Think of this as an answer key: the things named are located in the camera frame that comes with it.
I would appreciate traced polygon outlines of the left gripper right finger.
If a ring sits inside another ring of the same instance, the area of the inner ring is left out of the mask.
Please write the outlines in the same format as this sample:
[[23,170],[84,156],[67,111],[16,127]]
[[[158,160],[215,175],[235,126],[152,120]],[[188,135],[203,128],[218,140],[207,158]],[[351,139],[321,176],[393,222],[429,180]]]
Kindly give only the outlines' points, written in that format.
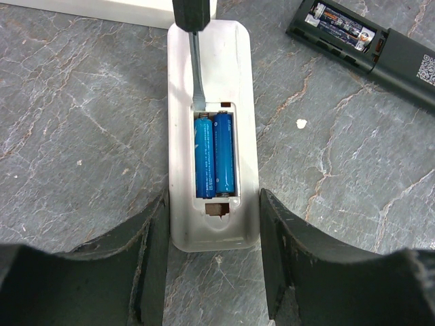
[[277,325],[433,325],[434,252],[337,240],[260,193],[269,318]]

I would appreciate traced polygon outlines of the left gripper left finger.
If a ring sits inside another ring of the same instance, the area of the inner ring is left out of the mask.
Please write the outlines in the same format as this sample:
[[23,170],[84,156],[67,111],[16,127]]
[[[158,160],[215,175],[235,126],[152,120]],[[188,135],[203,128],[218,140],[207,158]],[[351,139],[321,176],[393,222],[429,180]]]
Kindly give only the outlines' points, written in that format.
[[69,252],[1,245],[2,325],[161,325],[169,195]]

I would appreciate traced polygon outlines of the blue battery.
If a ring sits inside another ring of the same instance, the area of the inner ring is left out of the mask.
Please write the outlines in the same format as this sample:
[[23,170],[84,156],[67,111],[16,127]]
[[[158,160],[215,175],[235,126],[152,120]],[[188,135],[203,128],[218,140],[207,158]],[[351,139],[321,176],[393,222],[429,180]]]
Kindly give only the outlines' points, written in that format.
[[229,197],[235,193],[234,149],[232,116],[218,112],[213,120],[215,158],[215,190],[218,196]]
[[213,156],[213,128],[208,113],[200,113],[194,121],[194,155],[196,197],[215,196],[215,164]]

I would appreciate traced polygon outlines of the white remote with back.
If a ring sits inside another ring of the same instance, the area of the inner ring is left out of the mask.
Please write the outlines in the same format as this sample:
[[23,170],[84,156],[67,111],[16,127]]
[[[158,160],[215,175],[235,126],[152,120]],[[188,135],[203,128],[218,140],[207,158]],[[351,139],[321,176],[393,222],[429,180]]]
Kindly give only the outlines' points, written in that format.
[[186,252],[246,249],[260,234],[249,33],[212,20],[198,38],[203,110],[192,104],[188,34],[168,32],[171,238]]

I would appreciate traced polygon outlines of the orange handled screwdriver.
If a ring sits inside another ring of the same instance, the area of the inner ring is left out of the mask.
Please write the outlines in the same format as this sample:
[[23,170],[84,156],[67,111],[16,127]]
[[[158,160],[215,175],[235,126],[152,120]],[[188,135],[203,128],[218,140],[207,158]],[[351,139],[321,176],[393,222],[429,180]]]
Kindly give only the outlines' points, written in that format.
[[210,1],[172,0],[172,4],[176,25],[188,33],[193,77],[192,104],[195,111],[205,111],[199,33],[210,23]]

